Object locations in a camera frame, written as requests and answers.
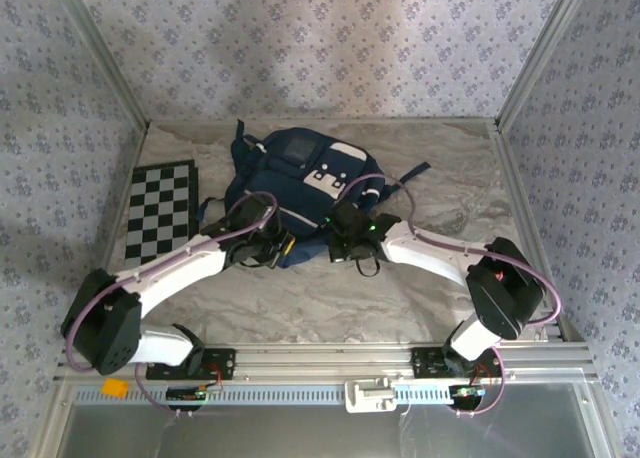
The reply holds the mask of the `white plastic bracket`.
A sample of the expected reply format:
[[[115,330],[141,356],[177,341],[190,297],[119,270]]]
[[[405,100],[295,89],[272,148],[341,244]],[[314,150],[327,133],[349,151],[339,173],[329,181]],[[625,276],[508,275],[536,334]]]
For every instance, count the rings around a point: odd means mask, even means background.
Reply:
[[[346,381],[344,395],[350,414],[392,412],[397,408],[395,384],[388,377]]]

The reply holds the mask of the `grey metal panel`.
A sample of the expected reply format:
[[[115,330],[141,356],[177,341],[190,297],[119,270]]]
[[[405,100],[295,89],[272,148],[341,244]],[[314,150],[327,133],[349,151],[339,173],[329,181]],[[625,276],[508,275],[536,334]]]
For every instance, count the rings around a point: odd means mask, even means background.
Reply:
[[[583,426],[518,417],[473,419],[438,407],[351,415],[337,406],[223,407],[172,418],[142,405],[78,406],[59,458],[595,458]]]

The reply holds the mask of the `aluminium side rail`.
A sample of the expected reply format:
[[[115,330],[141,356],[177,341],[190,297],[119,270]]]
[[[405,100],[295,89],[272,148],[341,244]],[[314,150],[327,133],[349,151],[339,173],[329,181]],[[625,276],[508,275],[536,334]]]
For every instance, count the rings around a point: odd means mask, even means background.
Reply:
[[[497,163],[501,170],[505,190],[509,196],[512,215],[522,246],[523,254],[537,271],[552,280],[548,259],[527,198],[526,190],[520,178],[509,142],[499,132],[497,125],[489,121],[488,133],[494,147]],[[563,312],[553,321],[544,325],[549,341],[583,342],[583,337],[569,322]]]
[[[72,352],[76,334],[80,331],[82,323],[89,316],[93,308],[105,296],[125,284],[125,281],[118,283],[118,275],[109,274],[106,267],[113,254],[116,239],[123,224],[123,216],[129,204],[134,168],[138,163],[147,131],[148,128],[144,128],[141,134],[134,140],[134,148],[124,154],[124,157],[128,160],[128,166],[126,167],[124,183],[121,187],[121,196],[117,204],[110,207],[110,210],[115,211],[115,214],[113,216],[107,216],[106,221],[103,223],[105,229],[108,231],[105,251],[100,258],[99,267],[87,274],[82,281],[79,290],[75,293],[74,299],[71,301],[65,319],[60,326],[60,334],[65,339],[65,350],[67,353]]]

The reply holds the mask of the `black and grey checkerboard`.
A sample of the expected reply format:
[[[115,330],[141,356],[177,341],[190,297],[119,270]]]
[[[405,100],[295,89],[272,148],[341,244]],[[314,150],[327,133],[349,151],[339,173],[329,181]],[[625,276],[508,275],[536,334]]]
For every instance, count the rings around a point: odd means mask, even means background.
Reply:
[[[167,254],[197,234],[198,185],[193,159],[133,170],[124,252],[127,269]]]

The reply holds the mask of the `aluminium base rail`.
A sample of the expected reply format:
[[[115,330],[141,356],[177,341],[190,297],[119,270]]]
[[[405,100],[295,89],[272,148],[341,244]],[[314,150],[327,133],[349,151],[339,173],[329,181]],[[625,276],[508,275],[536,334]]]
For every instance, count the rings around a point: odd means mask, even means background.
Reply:
[[[234,383],[335,384],[350,379],[413,377],[412,344],[236,344]],[[583,342],[511,342],[499,348],[509,384],[594,382]]]

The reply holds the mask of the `navy blue backpack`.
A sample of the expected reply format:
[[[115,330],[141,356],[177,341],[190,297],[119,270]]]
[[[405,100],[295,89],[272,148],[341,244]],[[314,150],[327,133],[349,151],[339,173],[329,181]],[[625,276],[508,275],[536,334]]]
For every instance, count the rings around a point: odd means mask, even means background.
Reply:
[[[338,201],[369,215],[400,188],[387,183],[365,149],[308,128],[280,129],[258,139],[239,121],[231,156],[235,176],[223,198],[225,215],[249,192],[273,194],[282,223],[295,237],[289,267],[329,254],[326,218]]]

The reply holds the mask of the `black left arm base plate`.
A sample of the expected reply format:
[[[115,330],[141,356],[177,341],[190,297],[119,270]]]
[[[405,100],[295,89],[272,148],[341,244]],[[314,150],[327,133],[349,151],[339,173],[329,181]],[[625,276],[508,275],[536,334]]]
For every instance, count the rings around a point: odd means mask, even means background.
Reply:
[[[236,364],[233,348],[204,348],[191,352],[183,363],[169,366],[161,363],[148,365],[147,380],[165,381],[218,381],[231,380]]]

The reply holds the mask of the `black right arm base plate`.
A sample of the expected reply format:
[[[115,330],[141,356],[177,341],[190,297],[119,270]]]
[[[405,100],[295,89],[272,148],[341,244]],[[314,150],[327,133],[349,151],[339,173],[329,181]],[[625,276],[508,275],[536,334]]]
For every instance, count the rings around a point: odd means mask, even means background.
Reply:
[[[449,347],[414,347],[411,349],[413,375],[418,378],[471,378],[477,369],[499,378],[501,365],[496,354],[485,350],[479,358],[467,360]]]

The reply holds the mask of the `aluminium frame post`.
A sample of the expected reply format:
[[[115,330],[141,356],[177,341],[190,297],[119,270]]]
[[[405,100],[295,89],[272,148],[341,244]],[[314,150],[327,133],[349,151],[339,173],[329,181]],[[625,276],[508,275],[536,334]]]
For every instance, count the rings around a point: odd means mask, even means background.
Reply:
[[[135,127],[145,133],[148,129],[148,121],[84,0],[60,0],[60,2],[124,112]]]
[[[544,71],[547,62],[571,24],[582,1],[556,0],[521,72],[496,117],[496,127],[499,132],[506,133],[513,124],[535,83]]]

